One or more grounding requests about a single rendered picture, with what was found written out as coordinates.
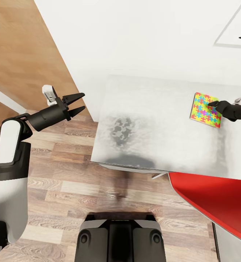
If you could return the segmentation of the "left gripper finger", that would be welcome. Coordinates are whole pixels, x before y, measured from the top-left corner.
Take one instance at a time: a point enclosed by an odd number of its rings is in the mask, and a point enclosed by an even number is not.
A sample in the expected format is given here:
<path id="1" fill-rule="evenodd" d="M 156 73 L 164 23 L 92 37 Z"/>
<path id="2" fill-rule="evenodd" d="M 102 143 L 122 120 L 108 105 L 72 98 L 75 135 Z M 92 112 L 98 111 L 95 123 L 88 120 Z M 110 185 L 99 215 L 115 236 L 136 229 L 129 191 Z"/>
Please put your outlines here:
<path id="1" fill-rule="evenodd" d="M 77 93 L 77 94 L 71 94 L 71 95 L 65 95 L 62 96 L 62 102 L 64 103 L 65 107 L 67 108 L 67 110 L 69 111 L 68 105 L 72 104 L 73 102 L 75 102 L 76 100 L 84 97 L 85 94 L 84 93 Z"/>
<path id="2" fill-rule="evenodd" d="M 79 108 L 76 108 L 76 109 L 73 109 L 73 110 L 68 111 L 70 117 L 73 118 L 73 117 L 76 116 L 78 113 L 80 113 L 81 111 L 83 111 L 85 108 L 86 108 L 85 106 L 82 106 L 82 107 L 79 107 Z"/>

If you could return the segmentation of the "jigsaw puzzle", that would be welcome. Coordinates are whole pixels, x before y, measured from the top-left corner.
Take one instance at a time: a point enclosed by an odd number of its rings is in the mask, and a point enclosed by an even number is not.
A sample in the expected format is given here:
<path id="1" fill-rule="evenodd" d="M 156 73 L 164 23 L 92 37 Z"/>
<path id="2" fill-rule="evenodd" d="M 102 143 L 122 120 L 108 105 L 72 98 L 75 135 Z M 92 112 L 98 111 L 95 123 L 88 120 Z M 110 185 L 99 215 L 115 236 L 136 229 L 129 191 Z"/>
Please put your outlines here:
<path id="1" fill-rule="evenodd" d="M 216 107 L 208 106 L 209 103 L 214 101 L 220 100 L 219 98 L 196 92 L 190 119 L 220 128 L 222 114 L 215 110 Z"/>

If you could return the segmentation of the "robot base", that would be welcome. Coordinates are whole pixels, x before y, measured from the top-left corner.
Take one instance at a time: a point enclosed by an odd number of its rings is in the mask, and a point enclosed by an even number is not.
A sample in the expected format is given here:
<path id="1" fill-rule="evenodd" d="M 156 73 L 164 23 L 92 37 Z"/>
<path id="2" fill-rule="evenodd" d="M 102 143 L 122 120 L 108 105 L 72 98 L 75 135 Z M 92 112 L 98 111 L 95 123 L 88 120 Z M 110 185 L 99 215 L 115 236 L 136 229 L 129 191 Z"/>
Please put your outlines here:
<path id="1" fill-rule="evenodd" d="M 166 262 L 161 227 L 153 215 L 146 220 L 95 220 L 87 215 L 74 262 Z"/>

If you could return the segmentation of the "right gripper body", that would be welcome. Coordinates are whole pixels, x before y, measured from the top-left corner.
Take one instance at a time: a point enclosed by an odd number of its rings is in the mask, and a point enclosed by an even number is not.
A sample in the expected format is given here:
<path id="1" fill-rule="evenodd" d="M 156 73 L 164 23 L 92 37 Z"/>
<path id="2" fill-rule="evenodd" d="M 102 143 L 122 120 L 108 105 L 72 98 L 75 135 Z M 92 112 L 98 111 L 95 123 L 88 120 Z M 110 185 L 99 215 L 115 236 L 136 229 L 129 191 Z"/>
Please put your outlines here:
<path id="1" fill-rule="evenodd" d="M 223 100 L 219 103 L 219 105 L 215 108 L 215 110 L 220 114 L 222 114 L 227 119 L 229 119 L 230 121 L 235 122 L 238 119 L 235 117 L 234 114 L 237 108 L 239 108 L 240 106 L 241 105 L 230 104 L 228 101 Z"/>

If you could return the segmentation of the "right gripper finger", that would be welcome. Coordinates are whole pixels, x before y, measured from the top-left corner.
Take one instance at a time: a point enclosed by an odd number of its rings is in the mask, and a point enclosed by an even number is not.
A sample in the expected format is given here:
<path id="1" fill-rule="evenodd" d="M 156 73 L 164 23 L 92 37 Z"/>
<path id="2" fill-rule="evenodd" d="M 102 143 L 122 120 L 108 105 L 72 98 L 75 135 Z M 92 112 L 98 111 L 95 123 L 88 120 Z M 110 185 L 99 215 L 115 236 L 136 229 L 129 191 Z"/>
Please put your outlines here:
<path id="1" fill-rule="evenodd" d="M 217 107 L 221 101 L 214 101 L 208 104 L 208 106 Z"/>

